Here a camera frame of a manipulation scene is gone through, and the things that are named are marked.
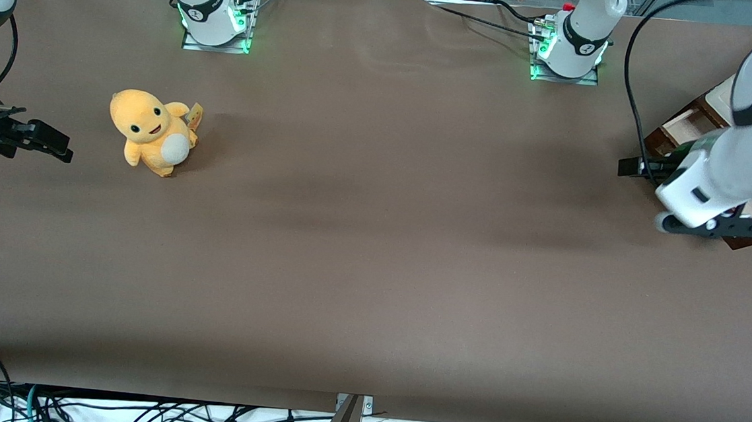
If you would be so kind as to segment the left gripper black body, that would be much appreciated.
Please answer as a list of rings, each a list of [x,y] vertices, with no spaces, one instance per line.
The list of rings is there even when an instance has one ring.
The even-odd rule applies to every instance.
[[[644,145],[646,158],[643,163],[642,175],[655,185],[662,184],[684,163],[695,144],[699,144],[701,148],[709,140],[708,137],[699,137],[676,145],[662,134],[649,137],[645,140]]]

